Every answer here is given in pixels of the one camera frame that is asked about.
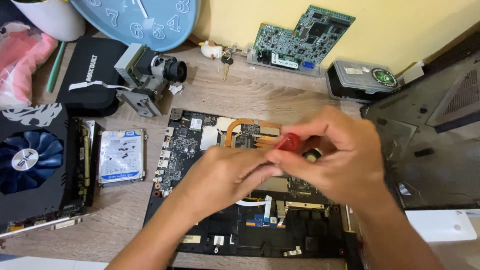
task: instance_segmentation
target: white pot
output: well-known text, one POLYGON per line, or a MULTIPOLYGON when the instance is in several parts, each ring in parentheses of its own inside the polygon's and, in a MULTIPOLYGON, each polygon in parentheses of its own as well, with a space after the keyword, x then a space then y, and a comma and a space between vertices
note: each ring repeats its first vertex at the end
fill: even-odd
POLYGON ((85 19, 70 2, 12 2, 36 27, 59 41, 73 41, 85 34, 85 19))

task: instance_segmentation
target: key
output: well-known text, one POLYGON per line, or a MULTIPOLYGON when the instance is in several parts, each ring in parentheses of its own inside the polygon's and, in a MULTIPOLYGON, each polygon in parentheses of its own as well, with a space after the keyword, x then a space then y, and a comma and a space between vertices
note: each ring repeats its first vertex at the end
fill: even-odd
POLYGON ((227 56, 222 56, 222 63, 223 65, 223 80, 227 80, 227 73, 228 73, 228 66, 233 64, 233 58, 227 57, 227 56))

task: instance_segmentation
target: green sticker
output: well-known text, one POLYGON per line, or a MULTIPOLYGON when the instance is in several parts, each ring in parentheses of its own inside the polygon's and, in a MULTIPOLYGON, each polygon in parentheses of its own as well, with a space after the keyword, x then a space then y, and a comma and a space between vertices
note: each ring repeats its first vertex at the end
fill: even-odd
POLYGON ((395 79, 393 74, 385 69, 374 68, 372 69, 372 76, 377 82, 383 86, 395 88, 398 86, 398 81, 395 79))

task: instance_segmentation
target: clock number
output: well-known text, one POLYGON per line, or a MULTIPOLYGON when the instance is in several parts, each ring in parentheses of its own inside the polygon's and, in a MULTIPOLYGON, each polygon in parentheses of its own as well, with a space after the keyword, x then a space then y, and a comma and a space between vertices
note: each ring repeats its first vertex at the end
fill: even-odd
POLYGON ((159 24, 153 24, 153 36, 158 38, 158 39, 164 39, 165 38, 165 33, 163 33, 163 25, 159 24))
POLYGON ((143 38, 144 33, 142 32, 143 27, 138 23, 133 23, 130 25, 130 32, 136 38, 143 38))
POLYGON ((176 5, 177 10, 181 13, 187 13, 190 11, 190 7, 188 4, 190 3, 190 0, 179 0, 179 3, 176 5))
POLYGON ((175 31, 175 32, 180 32, 180 25, 179 25, 179 16, 178 15, 175 15, 173 16, 173 18, 171 18, 167 25, 171 26, 171 30, 175 31))
POLYGON ((105 9, 107 11, 107 16, 113 15, 112 17, 112 25, 117 26, 117 17, 119 16, 119 12, 111 9, 105 9))
POLYGON ((95 6, 95 7, 98 7, 99 5, 101 5, 102 3, 100 2, 100 0, 87 0, 87 2, 89 4, 91 4, 92 6, 95 6))

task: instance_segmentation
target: green circuit board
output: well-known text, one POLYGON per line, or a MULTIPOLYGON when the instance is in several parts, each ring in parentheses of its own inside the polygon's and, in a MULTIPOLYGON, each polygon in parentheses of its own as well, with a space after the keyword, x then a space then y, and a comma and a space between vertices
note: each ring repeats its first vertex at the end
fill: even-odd
POLYGON ((309 6, 293 30, 260 24, 253 48, 257 61, 296 69, 313 68, 327 56, 355 17, 309 6))

